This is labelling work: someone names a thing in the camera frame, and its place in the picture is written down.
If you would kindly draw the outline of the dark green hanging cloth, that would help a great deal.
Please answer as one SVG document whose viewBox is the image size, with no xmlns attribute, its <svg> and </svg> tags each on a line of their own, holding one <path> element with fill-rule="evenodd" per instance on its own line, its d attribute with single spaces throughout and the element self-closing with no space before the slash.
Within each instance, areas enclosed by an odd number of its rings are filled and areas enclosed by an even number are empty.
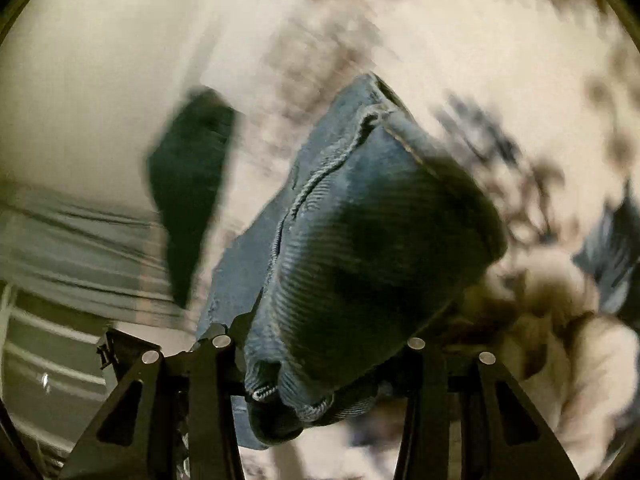
<svg viewBox="0 0 640 480">
<path fill-rule="evenodd" d="M 146 158 L 152 199 L 166 230 L 171 296 L 186 308 L 214 214 L 236 111 L 212 88 L 192 90 Z"/>
</svg>

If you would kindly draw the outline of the white floral bed sheet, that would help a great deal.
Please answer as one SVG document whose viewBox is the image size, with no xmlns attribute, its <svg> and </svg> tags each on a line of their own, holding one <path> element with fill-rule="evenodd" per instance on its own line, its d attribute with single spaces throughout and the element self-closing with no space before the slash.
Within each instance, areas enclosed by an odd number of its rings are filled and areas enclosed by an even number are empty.
<svg viewBox="0 0 640 480">
<path fill-rule="evenodd" d="M 639 304 L 639 55 L 606 0 L 262 0 L 216 241 L 246 228 L 334 94 L 373 70 L 467 160 L 509 229 L 492 284 L 529 306 Z"/>
</svg>

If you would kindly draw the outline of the white shelf unit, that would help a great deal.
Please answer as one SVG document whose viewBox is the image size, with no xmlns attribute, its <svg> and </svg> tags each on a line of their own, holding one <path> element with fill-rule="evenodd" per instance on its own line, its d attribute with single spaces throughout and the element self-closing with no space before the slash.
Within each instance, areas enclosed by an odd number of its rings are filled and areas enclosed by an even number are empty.
<svg viewBox="0 0 640 480">
<path fill-rule="evenodd" d="M 62 468 L 107 397 L 96 348 L 110 321 L 1 285 L 1 400 L 46 467 Z"/>
</svg>

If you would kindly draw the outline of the blue denim pants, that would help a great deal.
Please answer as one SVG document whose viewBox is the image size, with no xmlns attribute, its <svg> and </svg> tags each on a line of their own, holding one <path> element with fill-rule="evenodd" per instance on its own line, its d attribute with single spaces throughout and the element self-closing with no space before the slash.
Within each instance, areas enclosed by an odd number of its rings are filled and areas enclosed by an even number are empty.
<svg viewBox="0 0 640 480">
<path fill-rule="evenodd" d="M 471 175 L 381 78 L 357 77 L 213 270 L 200 329 L 250 316 L 239 445 L 369 411 L 380 367 L 505 251 Z"/>
</svg>

